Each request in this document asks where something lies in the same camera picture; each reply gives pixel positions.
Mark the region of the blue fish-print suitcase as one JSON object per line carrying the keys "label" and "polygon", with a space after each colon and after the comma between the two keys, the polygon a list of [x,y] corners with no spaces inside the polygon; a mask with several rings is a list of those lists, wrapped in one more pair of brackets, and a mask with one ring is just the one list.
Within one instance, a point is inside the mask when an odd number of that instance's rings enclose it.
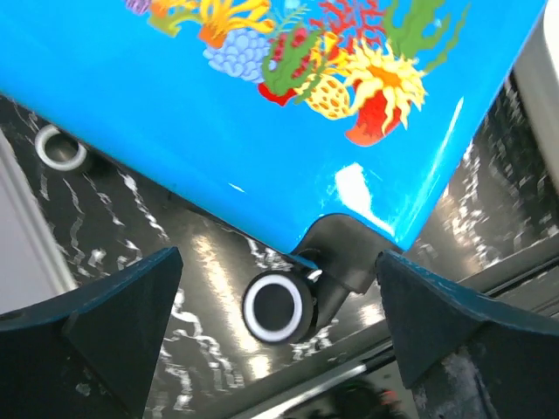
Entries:
{"label": "blue fish-print suitcase", "polygon": [[47,121],[49,168],[94,150],[320,270],[245,292],[250,333],[289,343],[414,244],[544,8],[4,1],[1,92]]}

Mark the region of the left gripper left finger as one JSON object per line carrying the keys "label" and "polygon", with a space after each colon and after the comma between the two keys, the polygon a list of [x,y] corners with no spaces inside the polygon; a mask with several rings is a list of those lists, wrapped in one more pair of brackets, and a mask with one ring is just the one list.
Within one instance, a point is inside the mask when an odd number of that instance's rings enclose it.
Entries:
{"label": "left gripper left finger", "polygon": [[141,418],[182,275],[179,250],[1,316],[3,418]]}

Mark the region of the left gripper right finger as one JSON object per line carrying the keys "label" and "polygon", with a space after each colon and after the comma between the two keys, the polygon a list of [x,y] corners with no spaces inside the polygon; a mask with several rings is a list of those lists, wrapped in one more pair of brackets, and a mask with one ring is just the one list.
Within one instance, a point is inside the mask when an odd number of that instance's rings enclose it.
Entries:
{"label": "left gripper right finger", "polygon": [[393,251],[376,260],[403,385],[421,418],[556,418],[558,322]]}

